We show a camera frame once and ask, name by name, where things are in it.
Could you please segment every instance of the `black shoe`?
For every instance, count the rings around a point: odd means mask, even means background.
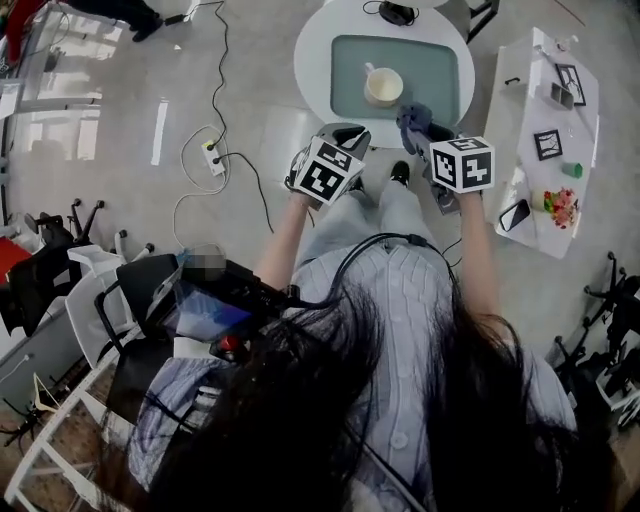
[[[151,34],[153,34],[156,30],[158,30],[163,24],[164,24],[164,21],[162,19],[160,19],[160,17],[157,17],[153,21],[153,25],[151,25],[149,28],[146,28],[144,30],[138,30],[135,33],[135,35],[133,36],[133,42],[134,43],[141,43],[147,37],[149,37]]]
[[[354,190],[359,190],[360,192],[364,192],[364,183],[360,176],[358,176],[358,179],[356,179],[356,181],[353,182],[353,185],[351,185],[349,192],[352,192]]]
[[[408,187],[409,178],[411,178],[411,169],[409,169],[409,164],[402,160],[396,162],[393,166],[393,170],[391,171],[391,181],[397,181],[405,187]]]

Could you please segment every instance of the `electrical outlet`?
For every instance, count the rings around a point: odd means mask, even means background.
[[[209,169],[211,169],[211,172],[213,173],[213,175],[218,176],[219,174],[222,174],[225,171],[224,164],[222,163],[222,160],[217,164],[213,163],[213,161],[220,156],[220,153],[218,153],[217,147],[213,147],[213,149],[209,150],[210,146],[213,146],[212,140],[205,142],[201,146],[202,154],[204,155],[204,160],[205,162],[207,162],[207,165],[209,166]]]

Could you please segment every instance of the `long black hair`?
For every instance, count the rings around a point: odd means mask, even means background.
[[[596,491],[607,481],[593,471],[596,461],[578,433],[529,403],[530,377],[513,329],[471,315],[455,280],[446,302],[436,310],[423,369],[425,507],[602,510],[605,494]],[[343,287],[332,307],[278,321],[254,341],[250,363],[205,426],[165,456],[149,493],[132,500],[113,486],[106,492],[138,511],[344,510],[369,426],[380,318],[364,290]],[[364,421],[346,435],[363,402]],[[116,472],[104,459],[102,467]]]

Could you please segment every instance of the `white chair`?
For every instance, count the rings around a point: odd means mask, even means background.
[[[69,259],[77,261],[83,265],[83,269],[87,269],[87,273],[67,295],[65,306],[80,348],[91,368],[98,366],[100,355],[109,342],[109,336],[94,301],[99,293],[117,281],[116,269],[127,263],[122,255],[123,234],[126,236],[126,232],[116,235],[116,254],[106,252],[97,245],[77,247],[68,251]],[[134,261],[148,256],[152,251],[153,246],[147,244]],[[117,334],[127,332],[136,325],[121,291],[107,296],[105,311]]]

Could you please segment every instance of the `white cube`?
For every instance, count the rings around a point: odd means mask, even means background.
[[[293,188],[324,204],[333,204],[362,173],[364,162],[320,137],[313,137]]]
[[[433,142],[429,148],[433,181],[458,193],[492,188],[495,150],[482,137]]]

